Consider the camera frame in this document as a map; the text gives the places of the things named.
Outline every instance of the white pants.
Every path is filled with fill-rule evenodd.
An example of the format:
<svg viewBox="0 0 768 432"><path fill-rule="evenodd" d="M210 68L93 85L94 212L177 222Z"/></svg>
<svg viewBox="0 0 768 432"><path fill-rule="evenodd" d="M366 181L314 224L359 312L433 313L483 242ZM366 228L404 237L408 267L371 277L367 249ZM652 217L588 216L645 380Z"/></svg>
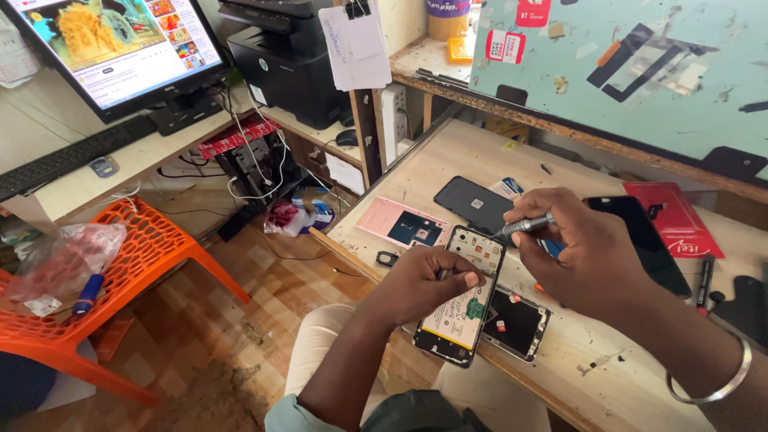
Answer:
<svg viewBox="0 0 768 432"><path fill-rule="evenodd" d="M354 304L329 304L304 318L293 345L285 394L301 393L354 313ZM477 356L468 369L445 363L432 388L440 390L459 413L471 408L493 431L550 431L547 409L541 399L482 357ZM388 396L376 378L361 424Z"/></svg>

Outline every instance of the keyboard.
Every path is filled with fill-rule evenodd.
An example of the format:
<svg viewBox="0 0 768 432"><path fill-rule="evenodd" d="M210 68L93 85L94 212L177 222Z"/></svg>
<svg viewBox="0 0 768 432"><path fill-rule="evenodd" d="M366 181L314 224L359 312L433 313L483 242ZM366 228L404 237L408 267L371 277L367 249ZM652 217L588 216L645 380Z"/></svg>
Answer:
<svg viewBox="0 0 768 432"><path fill-rule="evenodd" d="M109 155L155 132L157 126L149 118L138 115L104 129L95 135L54 151L28 164L0 174L0 202L29 189L53 181L68 172Z"/></svg>

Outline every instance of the printer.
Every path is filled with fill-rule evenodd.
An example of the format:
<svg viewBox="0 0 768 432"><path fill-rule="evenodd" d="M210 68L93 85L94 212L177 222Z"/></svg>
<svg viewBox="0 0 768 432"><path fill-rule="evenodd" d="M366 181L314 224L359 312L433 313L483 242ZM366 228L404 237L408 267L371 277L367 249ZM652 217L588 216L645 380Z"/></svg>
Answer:
<svg viewBox="0 0 768 432"><path fill-rule="evenodd" d="M251 27L227 43L257 98L315 129L351 121L349 95L336 90L317 13L333 0L220 0L219 15Z"/></svg>

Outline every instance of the smartphone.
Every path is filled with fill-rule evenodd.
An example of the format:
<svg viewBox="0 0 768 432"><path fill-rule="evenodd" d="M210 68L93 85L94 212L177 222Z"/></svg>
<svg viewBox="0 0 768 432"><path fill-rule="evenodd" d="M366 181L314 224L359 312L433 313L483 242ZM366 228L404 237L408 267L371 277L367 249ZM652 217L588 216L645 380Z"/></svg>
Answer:
<svg viewBox="0 0 768 432"><path fill-rule="evenodd" d="M488 307L482 338L531 363L536 358L551 315L546 307L497 284Z"/></svg>
<svg viewBox="0 0 768 432"><path fill-rule="evenodd" d="M417 244L445 244L453 224L399 202L376 197L355 226L398 246L410 248Z"/></svg>
<svg viewBox="0 0 768 432"><path fill-rule="evenodd" d="M475 358L488 301L498 280L506 249L500 241L459 225L454 226L445 249L472 262L485 275L485 285L445 302L419 321L412 341L417 348L436 357L460 367L469 367ZM439 278L450 275L440 274Z"/></svg>
<svg viewBox="0 0 768 432"><path fill-rule="evenodd" d="M495 235L504 227L504 213L515 207L511 200L460 175L435 195L434 202L466 219L469 228L487 236ZM511 244L510 239L502 240L506 245Z"/></svg>
<svg viewBox="0 0 768 432"><path fill-rule="evenodd" d="M657 284L678 297L690 297L690 287L661 239L643 205L635 197L593 197L585 200L592 210L615 214L627 225L643 269Z"/></svg>

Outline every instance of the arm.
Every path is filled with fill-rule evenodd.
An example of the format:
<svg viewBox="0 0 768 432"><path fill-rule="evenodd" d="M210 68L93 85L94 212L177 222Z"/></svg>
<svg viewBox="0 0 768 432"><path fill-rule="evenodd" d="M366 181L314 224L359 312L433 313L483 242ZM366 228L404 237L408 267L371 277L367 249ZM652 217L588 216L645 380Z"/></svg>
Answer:
<svg viewBox="0 0 768 432"><path fill-rule="evenodd" d="M547 293L637 342L689 397L707 397L730 382L741 365L741 343L647 276L619 217L592 211L573 192L559 188L523 195L505 220L547 211L557 226L536 235L565 243L557 260L537 246L534 236L512 235L523 264ZM759 430L768 424L768 359L752 353L741 385L722 400L700 405L718 430ZM679 403L672 397L670 402Z"/></svg>
<svg viewBox="0 0 768 432"><path fill-rule="evenodd" d="M455 275L435 280L438 270ZM478 269L440 247L414 247L358 307L297 402L320 420L357 430L389 335L398 325L432 313L485 278Z"/></svg>

